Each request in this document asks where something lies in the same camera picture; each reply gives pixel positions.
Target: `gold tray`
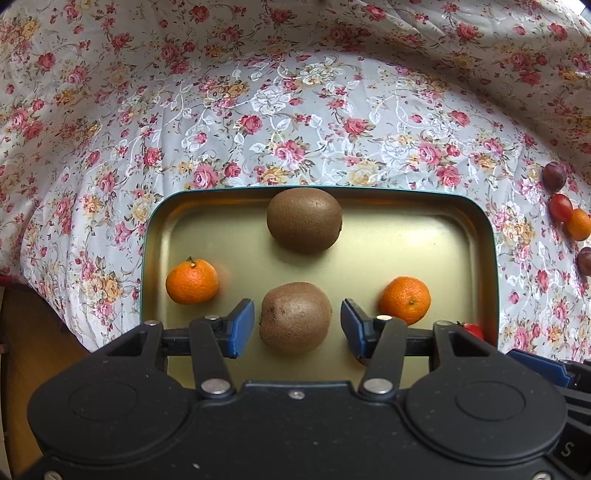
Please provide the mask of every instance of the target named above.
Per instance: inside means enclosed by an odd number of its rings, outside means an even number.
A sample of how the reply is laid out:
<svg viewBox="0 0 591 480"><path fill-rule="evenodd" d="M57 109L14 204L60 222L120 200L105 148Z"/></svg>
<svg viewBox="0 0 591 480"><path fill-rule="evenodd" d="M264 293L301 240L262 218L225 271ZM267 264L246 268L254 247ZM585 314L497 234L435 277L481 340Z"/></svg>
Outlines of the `gold tray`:
<svg viewBox="0 0 591 480"><path fill-rule="evenodd" d="M152 214L142 271L141 317L165 328L187 326L207 314L228 314L242 298L255 303L272 288L307 281L329 297L333 319L324 342L303 356L266 347L258 322L242 356L226 359L237 387L244 380L351 380L363 367L349 352L340 327L340 304L354 299L367 314L378 312L382 289L408 275L427 284L431 308L414 326L437 320L478 323L496 346L498 282L491 224L470 199L408 190L323 187L343 209L343 229L326 252L309 256L280 247L267 230L267 204L285 187L247 187L177 193ZM166 293L167 274L187 257L203 258L219 274L217 296L183 306ZM189 357L168 359L168 373L194 387ZM405 358L401 387L428 373L427 358Z"/></svg>

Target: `wooden surface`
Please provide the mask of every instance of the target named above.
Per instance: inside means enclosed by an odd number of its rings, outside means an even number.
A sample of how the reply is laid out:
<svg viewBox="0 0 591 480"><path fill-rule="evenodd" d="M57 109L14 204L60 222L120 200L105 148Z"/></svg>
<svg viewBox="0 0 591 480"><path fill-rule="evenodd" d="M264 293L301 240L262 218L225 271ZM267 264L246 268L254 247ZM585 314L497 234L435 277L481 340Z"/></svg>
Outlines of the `wooden surface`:
<svg viewBox="0 0 591 480"><path fill-rule="evenodd" d="M2 357L4 428L13 475L41 455L27 422L31 394L45 381L88 355L69 332L61 332L52 309L36 293L9 288L0 312L0 333L10 351Z"/></svg>

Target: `orange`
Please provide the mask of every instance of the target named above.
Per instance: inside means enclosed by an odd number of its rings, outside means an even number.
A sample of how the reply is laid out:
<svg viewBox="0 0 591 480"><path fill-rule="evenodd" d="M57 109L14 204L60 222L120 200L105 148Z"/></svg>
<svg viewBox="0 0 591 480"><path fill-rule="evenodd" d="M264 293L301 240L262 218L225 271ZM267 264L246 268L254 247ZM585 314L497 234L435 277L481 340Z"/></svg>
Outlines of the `orange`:
<svg viewBox="0 0 591 480"><path fill-rule="evenodd" d="M404 320L409 325L422 319L431 306L427 286L412 277L397 277L382 292L379 307L382 312Z"/></svg>
<svg viewBox="0 0 591 480"><path fill-rule="evenodd" d="M166 292L176 303L192 305L213 298L217 292L217 272L205 260L189 257L166 277Z"/></svg>
<svg viewBox="0 0 591 480"><path fill-rule="evenodd" d="M587 237L591 235L591 218L589 218L587 212L580 208L573 210L573 216L565 225L570 232L570 236L577 242L587 240Z"/></svg>

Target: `cherry tomato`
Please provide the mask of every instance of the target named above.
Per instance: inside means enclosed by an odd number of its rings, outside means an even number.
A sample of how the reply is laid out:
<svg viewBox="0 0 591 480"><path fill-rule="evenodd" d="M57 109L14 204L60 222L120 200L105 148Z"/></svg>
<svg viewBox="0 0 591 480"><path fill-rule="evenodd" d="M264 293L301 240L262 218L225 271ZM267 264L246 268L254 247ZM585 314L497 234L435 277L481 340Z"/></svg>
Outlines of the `cherry tomato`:
<svg viewBox="0 0 591 480"><path fill-rule="evenodd" d="M557 193L548 202L550 215L559 222L568 222L573 216L573 204L566 195Z"/></svg>
<svg viewBox="0 0 591 480"><path fill-rule="evenodd" d="M482 329L478 325L474 323L461 323L460 325L462 325L465 331L478 337L480 340L484 340L484 333L482 333Z"/></svg>

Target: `kiwi fruit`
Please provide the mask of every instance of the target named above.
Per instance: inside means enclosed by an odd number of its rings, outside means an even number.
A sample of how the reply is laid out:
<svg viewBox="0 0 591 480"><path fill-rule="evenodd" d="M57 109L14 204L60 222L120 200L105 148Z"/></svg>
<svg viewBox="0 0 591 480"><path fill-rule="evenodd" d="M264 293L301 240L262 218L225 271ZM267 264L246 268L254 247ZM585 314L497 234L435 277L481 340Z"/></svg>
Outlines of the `kiwi fruit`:
<svg viewBox="0 0 591 480"><path fill-rule="evenodd" d="M332 246L343 225L339 202L324 190L287 189L267 208L267 227L273 238L296 252L315 254Z"/></svg>
<svg viewBox="0 0 591 480"><path fill-rule="evenodd" d="M307 353L329 331L332 307L326 294L311 283L294 282L273 288L262 299L259 335L283 353Z"/></svg>

